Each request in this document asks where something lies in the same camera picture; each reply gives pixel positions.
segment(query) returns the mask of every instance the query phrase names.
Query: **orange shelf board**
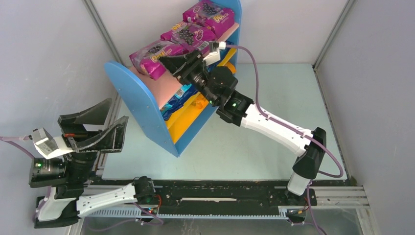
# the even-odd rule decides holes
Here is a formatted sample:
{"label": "orange shelf board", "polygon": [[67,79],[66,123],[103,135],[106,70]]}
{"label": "orange shelf board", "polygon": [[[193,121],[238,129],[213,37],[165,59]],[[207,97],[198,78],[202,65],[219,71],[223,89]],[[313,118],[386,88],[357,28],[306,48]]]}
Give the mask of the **orange shelf board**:
{"label": "orange shelf board", "polygon": [[194,120],[209,104],[202,94],[198,94],[192,104],[190,104],[180,115],[180,118],[176,119],[173,125],[168,129],[173,140],[176,143],[185,131],[190,127]]}
{"label": "orange shelf board", "polygon": [[192,95],[183,105],[183,107],[181,107],[179,110],[175,111],[169,118],[169,120],[165,121],[167,128],[169,129],[174,122],[180,117],[180,115],[183,114],[183,112],[192,104],[192,102],[196,99],[196,97],[199,95],[200,93],[196,93],[194,95]]}
{"label": "orange shelf board", "polygon": [[[238,23],[234,23],[219,39],[218,41],[226,41],[237,29]],[[130,71],[133,72],[140,80],[146,85],[154,99],[161,109],[169,99],[182,87],[182,85],[174,78],[169,72],[165,72],[157,81],[154,81],[149,76],[143,75],[137,71],[134,66],[130,67]]]}

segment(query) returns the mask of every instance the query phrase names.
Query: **product label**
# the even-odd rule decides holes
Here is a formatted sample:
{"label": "product label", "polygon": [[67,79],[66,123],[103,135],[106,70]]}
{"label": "product label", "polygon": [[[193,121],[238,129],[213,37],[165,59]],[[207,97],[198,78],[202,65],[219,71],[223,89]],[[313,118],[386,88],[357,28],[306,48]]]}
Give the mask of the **product label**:
{"label": "product label", "polygon": [[202,44],[200,44],[200,46],[198,46],[198,47],[197,47],[197,49],[198,49],[199,51],[202,51],[202,50],[203,50],[203,49],[205,49],[207,46],[209,46],[209,42],[204,41],[204,42],[202,42]]}
{"label": "product label", "polygon": [[216,23],[219,23],[219,22],[221,22],[223,19],[225,19],[227,16],[228,16],[229,14],[228,13],[225,13],[225,14],[217,14],[217,15],[214,15],[213,17],[212,17],[212,19],[216,22]]}
{"label": "product label", "polygon": [[161,50],[161,51],[157,52],[156,54],[152,55],[150,59],[151,59],[153,62],[157,62],[157,61],[159,60],[159,58],[160,58],[160,57],[162,57],[162,56],[166,56],[166,55],[170,55],[170,53],[171,53],[171,52],[172,52],[172,49],[169,49],[169,50],[167,50],[167,51],[164,51],[164,49],[163,49],[163,50]]}
{"label": "product label", "polygon": [[193,32],[193,34],[195,35],[195,39],[197,41],[200,41],[203,38],[203,30],[201,30],[201,29]]}
{"label": "product label", "polygon": [[199,12],[199,11],[200,11],[200,6],[195,6],[195,7],[193,8],[193,12],[194,12],[194,13]]}
{"label": "product label", "polygon": [[176,31],[180,31],[180,30],[182,30],[184,27],[186,27],[186,23],[185,22],[180,22],[180,23],[177,23],[175,26],[173,26],[172,28],[171,28],[171,30],[173,31],[173,32],[176,32]]}

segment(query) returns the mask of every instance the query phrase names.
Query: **gray wall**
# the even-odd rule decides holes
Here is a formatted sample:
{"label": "gray wall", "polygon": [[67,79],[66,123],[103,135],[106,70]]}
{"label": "gray wall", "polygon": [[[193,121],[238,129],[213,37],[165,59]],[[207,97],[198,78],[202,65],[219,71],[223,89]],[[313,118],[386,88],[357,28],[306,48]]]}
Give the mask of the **gray wall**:
{"label": "gray wall", "polygon": [[[57,136],[59,115],[115,94],[103,70],[111,54],[81,0],[0,1],[0,32],[1,136],[37,127]],[[35,198],[45,190],[27,184],[31,160],[3,142],[0,157],[1,234],[63,234],[33,229]]]}
{"label": "gray wall", "polygon": [[413,234],[415,1],[360,0],[318,69],[381,234]]}

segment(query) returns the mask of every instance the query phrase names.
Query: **table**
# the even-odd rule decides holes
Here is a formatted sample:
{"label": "table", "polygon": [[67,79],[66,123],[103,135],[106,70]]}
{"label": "table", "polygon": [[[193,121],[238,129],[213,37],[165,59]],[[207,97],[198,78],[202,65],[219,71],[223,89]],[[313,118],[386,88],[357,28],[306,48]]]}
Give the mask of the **table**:
{"label": "table", "polygon": [[[325,129],[327,148],[342,163],[311,65],[260,64],[258,70],[261,106],[301,127]],[[239,64],[236,77],[237,90],[254,98],[253,66]],[[118,118],[124,115],[130,117],[124,148],[107,155],[103,179],[146,175],[166,180],[287,180],[291,176],[293,153],[260,133],[225,123],[218,115],[207,121],[179,158],[150,141],[122,103]],[[320,170],[338,173],[328,155]],[[317,180],[322,179],[331,178],[319,174]]]}

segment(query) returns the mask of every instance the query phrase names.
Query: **pink snack bag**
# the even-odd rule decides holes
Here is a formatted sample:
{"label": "pink snack bag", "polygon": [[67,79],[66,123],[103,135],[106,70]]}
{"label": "pink snack bag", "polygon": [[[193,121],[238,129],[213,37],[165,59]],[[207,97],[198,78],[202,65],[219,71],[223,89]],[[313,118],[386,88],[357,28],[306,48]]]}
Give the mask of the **pink snack bag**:
{"label": "pink snack bag", "polygon": [[216,40],[216,35],[208,28],[182,21],[162,34],[160,38],[179,43],[188,51],[198,49],[204,54],[209,51],[209,42]]}
{"label": "pink snack bag", "polygon": [[184,53],[187,53],[186,49],[179,44],[157,40],[131,54],[130,59],[137,71],[157,80],[166,72],[164,66],[159,62],[159,58],[161,56],[182,55]]}
{"label": "pink snack bag", "polygon": [[219,38],[235,23],[232,9],[202,0],[183,13],[185,22],[211,29]]}

